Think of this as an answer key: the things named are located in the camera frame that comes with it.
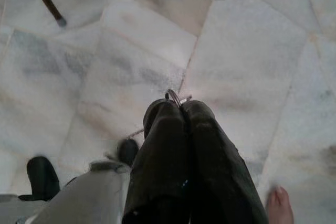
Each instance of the person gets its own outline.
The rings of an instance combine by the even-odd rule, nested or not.
[[[128,174],[123,163],[96,162],[33,223],[293,223],[282,187],[270,193],[266,213],[244,160],[203,102],[157,100],[143,123],[142,147],[123,162],[132,165],[127,196],[116,196]]]

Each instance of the bare foot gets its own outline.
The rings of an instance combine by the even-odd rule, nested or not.
[[[293,224],[293,211],[285,189],[278,187],[268,196],[267,214],[269,224]]]

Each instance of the metal ring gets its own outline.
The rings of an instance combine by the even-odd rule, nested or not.
[[[168,99],[169,96],[176,103],[176,105],[180,108],[181,107],[181,102],[180,102],[179,96],[174,92],[174,90],[172,90],[172,89],[167,90],[166,95],[165,95],[166,99]]]

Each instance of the marble floor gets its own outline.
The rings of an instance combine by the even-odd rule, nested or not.
[[[336,219],[336,0],[0,0],[0,193],[61,185],[142,128],[168,88],[207,103],[265,203]],[[139,144],[143,135],[135,136]]]

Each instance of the black shoe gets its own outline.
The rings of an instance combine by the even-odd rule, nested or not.
[[[134,139],[125,139],[118,145],[118,161],[132,166],[135,156],[139,151],[139,146]]]
[[[51,200],[58,192],[59,180],[51,162],[45,157],[34,157],[27,164],[31,195],[20,195],[25,201]]]

